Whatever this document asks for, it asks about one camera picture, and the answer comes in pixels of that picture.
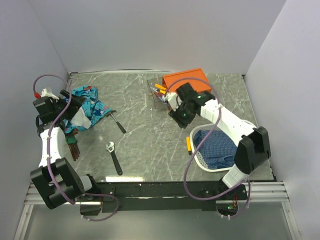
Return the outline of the clear plastic drawer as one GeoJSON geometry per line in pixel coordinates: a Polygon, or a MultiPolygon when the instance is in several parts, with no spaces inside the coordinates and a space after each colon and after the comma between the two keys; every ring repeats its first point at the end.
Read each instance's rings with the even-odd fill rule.
{"type": "Polygon", "coordinates": [[[167,110],[169,105],[163,99],[167,86],[163,83],[163,77],[149,79],[147,82],[148,95],[152,99],[152,106],[155,110],[167,110]]]}

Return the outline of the red blue screwdriver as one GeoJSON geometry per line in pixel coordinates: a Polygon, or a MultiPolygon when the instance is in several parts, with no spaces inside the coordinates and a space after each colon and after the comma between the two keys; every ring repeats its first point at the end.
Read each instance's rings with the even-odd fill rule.
{"type": "Polygon", "coordinates": [[[165,103],[165,96],[159,92],[154,93],[155,97],[162,103],[165,103]]]}
{"type": "Polygon", "coordinates": [[[164,100],[163,96],[157,96],[156,97],[156,101],[154,102],[154,106],[155,107],[161,107],[161,106],[169,106],[169,103],[167,101],[164,100]]]}

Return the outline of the green hex key set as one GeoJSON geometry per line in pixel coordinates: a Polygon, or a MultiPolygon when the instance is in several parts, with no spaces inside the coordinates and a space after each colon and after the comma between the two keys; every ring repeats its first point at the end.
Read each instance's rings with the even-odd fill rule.
{"type": "Polygon", "coordinates": [[[65,135],[65,141],[68,145],[68,148],[70,150],[72,159],[76,161],[80,157],[80,149],[78,147],[78,141],[76,139],[75,133],[68,133],[65,135]]]}

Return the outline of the yellow slim screwdriver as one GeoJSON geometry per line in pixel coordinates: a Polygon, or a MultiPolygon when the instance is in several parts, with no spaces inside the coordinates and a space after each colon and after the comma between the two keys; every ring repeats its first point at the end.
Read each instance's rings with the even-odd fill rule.
{"type": "Polygon", "coordinates": [[[166,91],[166,90],[167,90],[164,86],[159,85],[159,84],[155,84],[155,87],[156,87],[157,89],[161,90],[161,91],[166,91]]]}

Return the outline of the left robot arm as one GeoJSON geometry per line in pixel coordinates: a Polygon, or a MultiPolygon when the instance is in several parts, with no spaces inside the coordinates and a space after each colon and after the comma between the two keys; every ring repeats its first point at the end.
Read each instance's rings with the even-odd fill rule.
{"type": "Polygon", "coordinates": [[[82,105],[85,98],[70,95],[66,90],[56,96],[49,88],[36,93],[33,102],[38,112],[36,117],[37,134],[42,141],[42,156],[37,169],[31,171],[31,181],[49,209],[64,203],[74,202],[83,196],[94,201],[100,194],[94,178],[90,174],[79,176],[64,154],[64,144],[70,144],[74,160],[80,156],[77,140],[68,132],[67,124],[76,123],[88,129],[91,125],[82,105]]]}

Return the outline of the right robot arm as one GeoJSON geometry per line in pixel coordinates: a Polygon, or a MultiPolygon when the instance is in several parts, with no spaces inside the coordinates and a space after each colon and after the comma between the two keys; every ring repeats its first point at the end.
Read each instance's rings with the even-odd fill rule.
{"type": "Polygon", "coordinates": [[[208,91],[196,92],[190,83],[168,92],[163,100],[169,104],[169,115],[180,128],[186,128],[196,115],[213,123],[237,147],[234,164],[220,179],[219,195],[228,200],[237,192],[236,187],[271,157],[269,134],[263,126],[255,127],[237,117],[218,100],[217,94],[208,91]]]}

